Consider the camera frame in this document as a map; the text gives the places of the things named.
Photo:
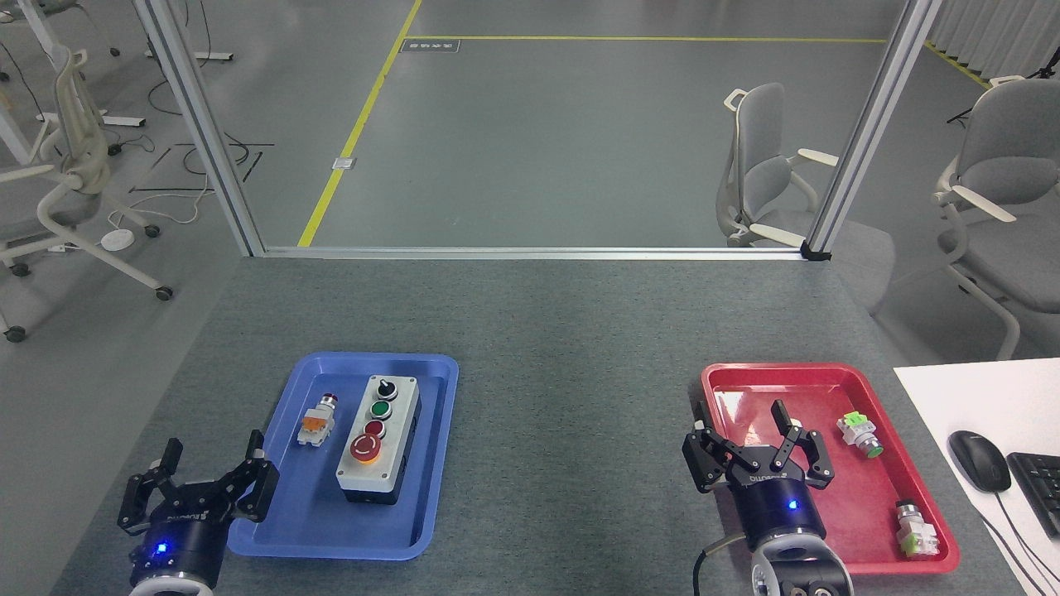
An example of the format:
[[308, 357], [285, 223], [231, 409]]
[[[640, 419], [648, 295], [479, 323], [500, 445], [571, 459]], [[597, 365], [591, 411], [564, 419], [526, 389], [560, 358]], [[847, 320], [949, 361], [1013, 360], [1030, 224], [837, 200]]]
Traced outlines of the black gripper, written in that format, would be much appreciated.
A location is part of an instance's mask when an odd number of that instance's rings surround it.
[[[776, 536], [826, 538], [824, 522], [806, 485], [826, 489], [836, 477], [819, 431], [806, 430], [788, 414], [783, 401], [773, 401], [771, 415], [783, 442], [771, 464], [750, 473], [744, 448], [720, 436], [705, 402], [693, 404], [691, 409], [694, 427], [686, 434], [682, 453], [693, 483], [701, 493], [708, 493], [728, 473], [728, 488], [750, 551]], [[788, 462], [795, 448], [802, 449], [806, 471]]]
[[[130, 476], [118, 527], [128, 534], [147, 533], [130, 554], [130, 585], [171, 576], [216, 586], [232, 521], [264, 521], [280, 479], [263, 444], [262, 431], [251, 431], [243, 462], [212, 483], [207, 498], [204, 490], [173, 483], [183, 450], [179, 439], [167, 441], [163, 456], [148, 471]], [[154, 490], [161, 492], [163, 502], [152, 512], [149, 523], [144, 523]]]

